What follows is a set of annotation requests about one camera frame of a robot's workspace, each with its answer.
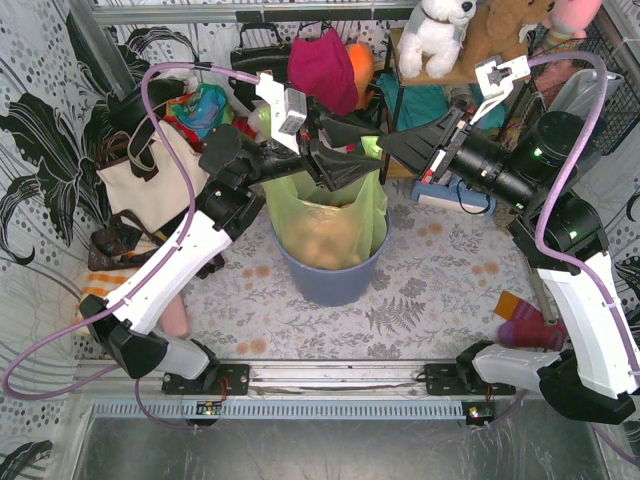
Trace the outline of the green trash bag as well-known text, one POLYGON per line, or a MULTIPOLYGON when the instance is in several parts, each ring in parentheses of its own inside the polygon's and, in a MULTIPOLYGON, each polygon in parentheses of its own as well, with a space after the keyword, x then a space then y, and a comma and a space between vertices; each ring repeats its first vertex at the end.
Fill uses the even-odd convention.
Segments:
POLYGON ((309 104, 299 134, 307 164, 262 184, 275 234, 295 260, 340 270, 379 250, 388 233, 388 197, 378 180, 384 166, 380 135, 353 114, 309 104))

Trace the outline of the blue trash bin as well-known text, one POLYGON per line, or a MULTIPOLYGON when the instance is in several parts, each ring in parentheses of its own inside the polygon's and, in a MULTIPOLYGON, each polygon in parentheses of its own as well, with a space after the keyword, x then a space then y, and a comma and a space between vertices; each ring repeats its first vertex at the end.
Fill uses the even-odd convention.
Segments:
POLYGON ((342 270, 322 270, 299 262, 286 252, 274 228, 271 230, 297 291, 319 306, 340 307, 356 302, 372 282, 378 260, 391 237, 393 215, 390 208, 386 211, 385 221, 387 231, 378 250, 366 261, 342 270))

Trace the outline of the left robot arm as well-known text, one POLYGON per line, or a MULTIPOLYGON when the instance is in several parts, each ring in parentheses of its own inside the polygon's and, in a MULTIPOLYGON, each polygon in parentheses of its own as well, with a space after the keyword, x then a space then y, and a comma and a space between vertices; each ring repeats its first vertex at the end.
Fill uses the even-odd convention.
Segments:
POLYGON ((357 117, 340 117, 319 104, 292 131, 292 148, 276 139, 258 143, 229 124, 213 128, 200 159, 209 181, 194 207, 130 281, 104 298, 90 295, 81 302, 93 338, 132 379, 160 371, 185 382, 189 392, 211 392, 221 383, 219 360, 196 340, 158 332, 161 314, 253 223, 265 200, 252 186, 306 172, 329 191, 347 187, 382 164, 343 147, 379 134, 357 117))

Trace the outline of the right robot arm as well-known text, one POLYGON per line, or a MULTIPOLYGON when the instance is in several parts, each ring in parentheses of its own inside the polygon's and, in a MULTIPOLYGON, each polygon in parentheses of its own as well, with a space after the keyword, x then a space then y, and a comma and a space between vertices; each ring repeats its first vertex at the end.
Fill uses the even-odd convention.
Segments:
POLYGON ((544 397, 562 416, 618 425, 636 409, 639 352, 615 300, 608 239, 596 209, 564 186, 549 215, 552 185, 584 123, 542 115, 513 150, 483 136, 458 107, 425 125, 381 136, 378 145, 423 180, 443 173, 506 203, 509 232, 550 291, 568 349, 525 351, 480 341, 456 360, 468 390, 505 384, 544 397))

